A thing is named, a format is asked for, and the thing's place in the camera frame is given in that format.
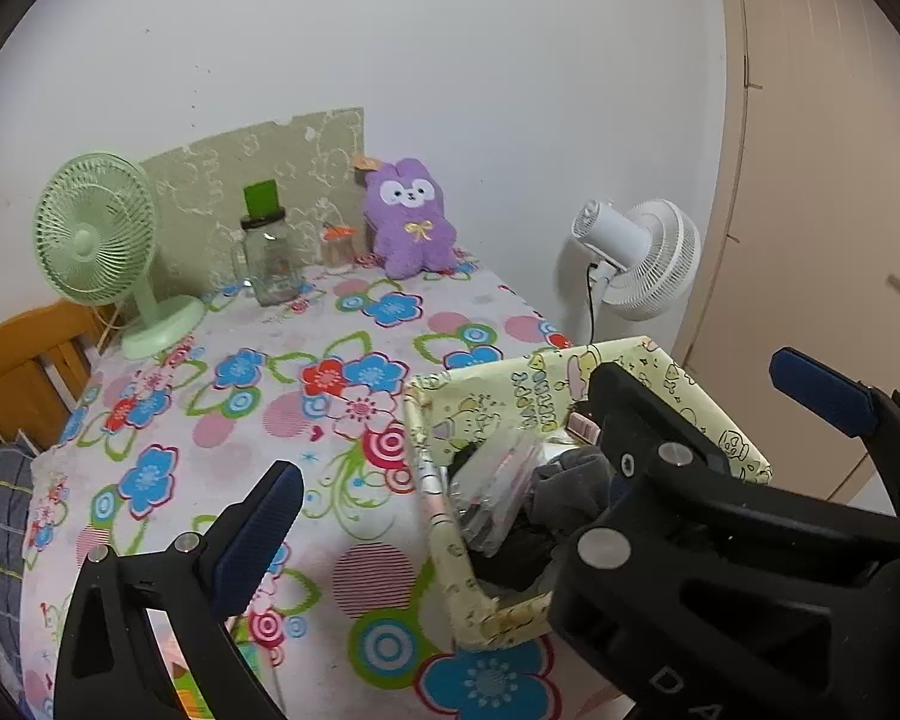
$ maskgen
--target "fan base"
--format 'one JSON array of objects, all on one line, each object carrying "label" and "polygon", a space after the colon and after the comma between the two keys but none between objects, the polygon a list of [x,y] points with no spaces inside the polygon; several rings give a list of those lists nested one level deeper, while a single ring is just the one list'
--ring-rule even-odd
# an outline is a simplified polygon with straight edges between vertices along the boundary
[{"label": "fan base", "polygon": [[160,319],[156,324],[145,324],[141,317],[137,317],[125,329],[122,351],[127,360],[143,360],[173,346],[200,324],[206,306],[197,298],[177,295],[161,300],[157,304],[157,312]]}]

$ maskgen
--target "cardboard with cartoon drawing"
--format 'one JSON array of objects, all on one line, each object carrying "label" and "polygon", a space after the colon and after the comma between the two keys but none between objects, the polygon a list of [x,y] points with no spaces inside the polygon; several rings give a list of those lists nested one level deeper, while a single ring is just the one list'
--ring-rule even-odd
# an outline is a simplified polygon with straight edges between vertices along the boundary
[{"label": "cardboard with cartoon drawing", "polygon": [[770,482],[770,465],[703,388],[649,338],[539,351],[526,357],[418,376],[404,389],[405,423],[413,444],[416,487],[428,545],[458,644],[468,649],[511,647],[549,631],[549,593],[500,608],[473,576],[466,546],[446,504],[438,466],[503,422],[548,435],[562,428],[586,398],[593,370],[616,362],[708,436],[748,482]]}]

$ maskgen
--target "floral tablecloth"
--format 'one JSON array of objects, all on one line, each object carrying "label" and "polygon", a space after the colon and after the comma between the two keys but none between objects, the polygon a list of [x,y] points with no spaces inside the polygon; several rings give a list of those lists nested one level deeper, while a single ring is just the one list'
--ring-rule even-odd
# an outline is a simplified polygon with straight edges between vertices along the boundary
[{"label": "floral tablecloth", "polygon": [[[202,324],[159,359],[111,348],[60,445],[34,463],[21,640],[37,718],[53,716],[56,654],[87,551],[160,551],[205,531],[277,459],[303,472],[304,508],[233,632],[269,656],[288,717],[554,720],[615,695],[552,635],[487,654],[451,640],[397,394],[411,374],[569,345],[458,256],[451,274],[402,282],[372,257],[344,276],[308,269],[302,298],[266,309],[227,288],[204,298]],[[455,439],[466,442],[473,408],[446,416]],[[173,676],[200,714],[189,672]]]}]

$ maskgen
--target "purple plush toy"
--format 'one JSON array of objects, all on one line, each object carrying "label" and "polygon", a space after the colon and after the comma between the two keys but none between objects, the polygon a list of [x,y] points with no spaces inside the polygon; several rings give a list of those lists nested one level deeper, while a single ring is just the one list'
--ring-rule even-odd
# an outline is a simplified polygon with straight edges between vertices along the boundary
[{"label": "purple plush toy", "polygon": [[418,159],[384,163],[367,175],[364,213],[376,230],[373,251],[389,278],[451,271],[457,230],[443,215],[443,191]]}]

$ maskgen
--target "plush toy face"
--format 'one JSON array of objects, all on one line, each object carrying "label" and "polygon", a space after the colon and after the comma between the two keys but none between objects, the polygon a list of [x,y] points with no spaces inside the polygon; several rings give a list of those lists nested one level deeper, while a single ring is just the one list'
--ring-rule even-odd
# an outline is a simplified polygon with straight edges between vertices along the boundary
[{"label": "plush toy face", "polygon": [[381,165],[367,177],[364,212],[374,227],[385,221],[443,216],[443,191],[418,159]]}]

